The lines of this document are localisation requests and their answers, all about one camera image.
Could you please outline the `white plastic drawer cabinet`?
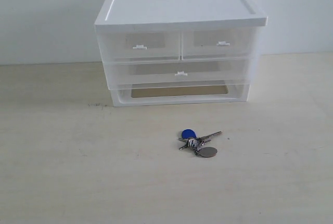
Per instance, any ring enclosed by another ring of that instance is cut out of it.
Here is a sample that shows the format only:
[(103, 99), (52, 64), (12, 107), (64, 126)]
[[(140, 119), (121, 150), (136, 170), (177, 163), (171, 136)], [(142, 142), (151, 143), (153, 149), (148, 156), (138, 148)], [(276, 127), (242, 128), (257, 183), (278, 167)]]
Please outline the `white plastic drawer cabinet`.
[[(267, 25), (267, 20), (267, 14), (253, 0), (105, 0), (94, 26), (96, 36), (126, 32), (178, 32), (180, 34), (181, 52), (177, 60), (118, 63), (164, 63), (182, 60), (206, 61), (236, 58), (256, 58), (258, 60), (261, 33)], [(257, 43), (250, 55), (190, 59), (185, 59), (182, 55), (184, 32), (241, 27), (257, 27), (259, 30)], [(251, 81), (246, 84), (219, 83), (217, 85), (166, 88), (109, 89), (109, 91), (115, 107), (245, 102), (248, 99)]]

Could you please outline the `clear plastic container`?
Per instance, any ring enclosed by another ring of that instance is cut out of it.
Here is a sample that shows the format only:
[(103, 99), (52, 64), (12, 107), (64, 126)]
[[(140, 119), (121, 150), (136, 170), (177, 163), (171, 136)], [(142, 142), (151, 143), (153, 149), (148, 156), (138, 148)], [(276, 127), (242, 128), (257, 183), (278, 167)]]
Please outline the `clear plastic container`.
[(256, 58), (182, 60), (164, 63), (104, 63), (110, 90), (246, 84), (251, 81)]

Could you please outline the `key bunch with blue tag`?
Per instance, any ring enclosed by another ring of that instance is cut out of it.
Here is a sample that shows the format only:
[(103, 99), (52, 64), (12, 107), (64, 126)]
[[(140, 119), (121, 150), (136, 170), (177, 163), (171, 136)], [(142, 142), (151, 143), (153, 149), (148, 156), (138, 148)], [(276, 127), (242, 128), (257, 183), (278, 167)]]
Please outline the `key bunch with blue tag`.
[(216, 136), (222, 134), (222, 131), (211, 133), (205, 136), (197, 136), (195, 131), (192, 129), (185, 129), (181, 132), (179, 141), (184, 142), (184, 145), (179, 148), (179, 150), (190, 149), (196, 156), (202, 158), (214, 157), (218, 150), (215, 147), (207, 146), (207, 144), (212, 141)]

